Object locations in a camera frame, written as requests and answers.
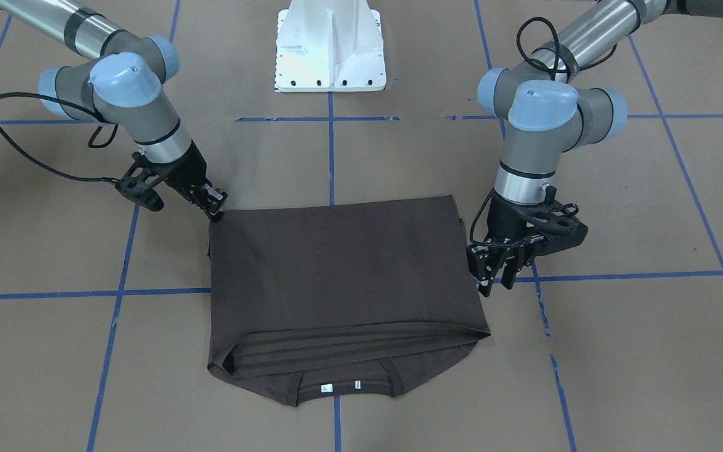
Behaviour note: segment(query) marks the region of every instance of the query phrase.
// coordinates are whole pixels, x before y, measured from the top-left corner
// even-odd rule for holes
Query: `white stand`
[[[387,85],[381,14],[367,0],[292,0],[278,14],[275,88],[379,91]]]

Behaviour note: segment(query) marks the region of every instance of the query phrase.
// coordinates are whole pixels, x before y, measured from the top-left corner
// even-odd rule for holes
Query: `light blue cap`
[[[140,107],[157,99],[161,81],[143,58],[122,52],[104,57],[89,74],[94,91],[118,107]]]
[[[147,37],[155,42],[155,45],[158,46],[158,50],[161,51],[163,63],[166,67],[166,80],[164,80],[164,83],[166,83],[180,70],[180,55],[178,55],[178,51],[174,48],[172,43],[167,40],[167,38],[159,35],[150,35]]]
[[[608,131],[608,134],[603,138],[606,140],[609,137],[617,135],[617,133],[623,129],[623,126],[626,125],[626,118],[629,116],[629,106],[626,105],[626,99],[623,98],[623,94],[620,94],[620,92],[609,88],[599,89],[608,94],[613,105],[613,123],[612,126],[610,126],[610,131]]]
[[[498,83],[498,77],[501,73],[506,71],[507,68],[492,68],[485,73],[485,76],[479,81],[479,89],[476,90],[476,100],[479,102],[479,106],[485,112],[494,114],[496,117],[496,106],[494,104],[494,96],[496,94],[496,83]]]
[[[49,97],[58,97],[57,89],[55,89],[55,80],[57,79],[60,69],[65,67],[66,66],[57,66],[57,68],[49,68],[46,69],[46,71],[43,71],[41,77],[38,77],[38,94],[49,95]],[[41,103],[53,114],[72,119],[72,117],[63,110],[63,106],[57,102],[41,99]]]
[[[576,114],[579,94],[571,85],[553,80],[529,80],[517,87],[510,124],[528,132],[550,131]]]

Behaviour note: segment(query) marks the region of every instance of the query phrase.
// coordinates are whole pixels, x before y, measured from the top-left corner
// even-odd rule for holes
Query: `metal tube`
[[[100,57],[102,45],[119,29],[70,0],[0,0],[0,9],[89,59]]]
[[[626,0],[602,0],[559,34],[560,44],[568,48],[579,66],[586,66],[630,35],[639,20],[637,9]],[[539,49],[532,54],[532,58],[548,68],[554,67],[553,50]],[[567,69],[562,59],[559,68]],[[556,80],[570,81],[564,73],[557,74]]]

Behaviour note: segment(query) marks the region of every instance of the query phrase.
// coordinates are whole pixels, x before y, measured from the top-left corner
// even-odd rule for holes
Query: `black cloth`
[[[490,335],[465,244],[450,196],[225,212],[208,369],[289,406],[404,394]]]

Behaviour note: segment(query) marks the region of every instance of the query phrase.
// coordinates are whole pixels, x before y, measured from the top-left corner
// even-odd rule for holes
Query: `robotic arm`
[[[468,269],[479,292],[490,295],[497,272],[511,289],[517,273],[537,256],[579,246],[587,227],[576,217],[575,204],[556,200],[554,175],[560,155],[599,143],[623,128],[628,106],[611,89],[577,90],[566,85],[601,61],[624,37],[663,14],[723,18],[723,0],[600,0],[555,40],[526,55],[514,69],[494,68],[481,79],[482,109],[508,120],[505,149],[493,191],[471,224]],[[488,231],[474,240],[476,221],[490,202]]]
[[[126,128],[139,150],[115,183],[121,195],[157,212],[164,204],[155,187],[165,182],[210,220],[221,217],[227,196],[206,177],[203,155],[161,86],[180,67],[172,43],[161,36],[138,38],[71,0],[0,0],[0,9],[90,60],[47,69],[38,93],[93,113],[42,99],[54,114]]]

